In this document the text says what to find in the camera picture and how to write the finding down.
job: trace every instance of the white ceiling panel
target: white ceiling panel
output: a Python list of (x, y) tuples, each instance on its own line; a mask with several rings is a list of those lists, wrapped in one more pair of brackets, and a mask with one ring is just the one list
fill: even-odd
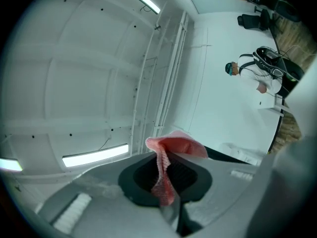
[(13, 135), (10, 141), (24, 175), (61, 172), (47, 134), (34, 135), (34, 138), (29, 135)]
[(0, 156), (1, 158), (14, 159), (14, 156), (12, 154), (8, 141), (1, 144)]
[(104, 116), (109, 70), (59, 61), (50, 98), (51, 117)]
[(159, 107), (159, 102), (157, 100), (159, 100), (161, 96), (161, 89), (164, 84), (164, 77), (165, 77), (164, 69), (157, 69), (155, 71), (153, 85), (150, 92), (149, 111), (148, 111), (148, 119), (152, 119), (153, 121), (156, 119), (156, 114)]
[(43, 0), (35, 2), (21, 21), (16, 42), (20, 44), (56, 44), (78, 2)]
[(111, 105), (111, 115), (132, 115), (137, 94), (137, 80), (131, 80), (128, 76), (118, 74), (113, 86), (113, 93), (113, 100), (108, 104)]
[(12, 61), (7, 66), (4, 117), (44, 117), (44, 95), (49, 61)]
[(98, 130), (92, 132), (61, 133), (50, 135), (54, 143), (56, 157), (98, 151), (108, 138), (103, 149), (128, 143), (130, 128), (115, 128), (113, 131)]
[(109, 9), (106, 4), (85, 1), (70, 18), (61, 41), (115, 55), (128, 25), (117, 10)]
[(148, 29), (136, 25), (136, 28), (132, 29), (124, 47), (123, 59), (128, 63), (141, 67), (150, 37)]

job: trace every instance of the table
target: table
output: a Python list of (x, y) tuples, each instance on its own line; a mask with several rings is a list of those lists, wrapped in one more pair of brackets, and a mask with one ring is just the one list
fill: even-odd
[(277, 101), (279, 100), (278, 97), (281, 98), (280, 96), (277, 96), (276, 94), (275, 94), (275, 96), (272, 96), (272, 95), (267, 94), (267, 93), (262, 94), (262, 93), (258, 92), (258, 93), (256, 93), (256, 96), (255, 96), (256, 108), (270, 110), (271, 112), (273, 112), (281, 117), (284, 117), (284, 114), (276, 109), (282, 109), (288, 113), (291, 113), (291, 110), (288, 107), (277, 103)]

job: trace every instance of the black cable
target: black cable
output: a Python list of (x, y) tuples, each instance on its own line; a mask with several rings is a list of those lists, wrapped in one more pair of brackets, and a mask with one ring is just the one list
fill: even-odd
[(274, 95), (271, 95), (271, 96), (273, 96), (273, 97), (275, 97), (275, 98), (279, 98), (279, 99), (284, 99), (283, 97), (281, 98), (281, 97), (277, 97), (277, 96), (274, 96)]
[(150, 10), (145, 10), (145, 7), (148, 7), (148, 6), (147, 6), (147, 5), (143, 6), (143, 7), (140, 9), (140, 11), (141, 11), (142, 9), (143, 9), (145, 12), (150, 12), (150, 11), (151, 11), (151, 9), (150, 9), (149, 7), (148, 7), (148, 8), (149, 8)]
[[(110, 138), (107, 139), (107, 141), (104, 143), (104, 145), (107, 144), (107, 142), (109, 141), (109, 139), (110, 139)], [(102, 147), (100, 147), (99, 150), (100, 150), (101, 148), (103, 148), (104, 145), (103, 145)], [(99, 151), (99, 150), (98, 150), (98, 151)]]
[(284, 57), (286, 57), (287, 59), (289, 59), (289, 60), (291, 61), (291, 59), (289, 58), (289, 56), (288, 56), (288, 54), (287, 54), (288, 51), (284, 52), (283, 50), (280, 50), (281, 52), (284, 52), (284, 54), (279, 54), (278, 51), (275, 51), (274, 49), (272, 49), (272, 48), (270, 48), (270, 47), (267, 47), (267, 46), (262, 46), (262, 47), (265, 47), (265, 48), (267, 48), (267, 49), (270, 49), (271, 51), (273, 51), (274, 53), (278, 54), (279, 56), (284, 56)]

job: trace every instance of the wooden floor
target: wooden floor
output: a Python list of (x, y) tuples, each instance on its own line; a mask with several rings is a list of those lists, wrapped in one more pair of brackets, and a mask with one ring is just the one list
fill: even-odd
[[(306, 72), (316, 57), (311, 54), (317, 53), (317, 43), (308, 28), (301, 22), (294, 23), (283, 18), (279, 18), (276, 24), (280, 32), (275, 31), (275, 39), (281, 54), (289, 50), (285, 55)], [(293, 45), (299, 45), (304, 51), (299, 47), (292, 47)], [(294, 117), (285, 113), (271, 152), (278, 152), (284, 145), (300, 138), (301, 133)]]

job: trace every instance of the gray plastic surface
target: gray plastic surface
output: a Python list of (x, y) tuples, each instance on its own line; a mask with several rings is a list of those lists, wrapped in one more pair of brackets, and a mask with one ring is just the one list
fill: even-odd
[(203, 237), (245, 237), (248, 224), (261, 202), (269, 181), (275, 155), (267, 155), (254, 175), (252, 182), (221, 216), (191, 238)]
[[(118, 186), (122, 170), (150, 154), (93, 168), (50, 197), (39, 215), (49, 223), (63, 212), (79, 193), (92, 197), (71, 235), (76, 238), (90, 237), (178, 237), (159, 208), (141, 207), (126, 198)], [(191, 220), (203, 226), (219, 218), (243, 193), (250, 181), (231, 174), (236, 170), (253, 175), (258, 167), (228, 163), (179, 154), (206, 168), (212, 175), (213, 184), (200, 202), (186, 204)]]
[[(316, 138), (307, 137), (288, 145), (277, 154), (269, 184), (249, 224), (247, 237), (272, 237), (279, 235), (291, 221), (298, 223), (294, 218), (317, 184), (316, 149)], [(313, 220), (315, 208), (310, 206), (310, 209)]]

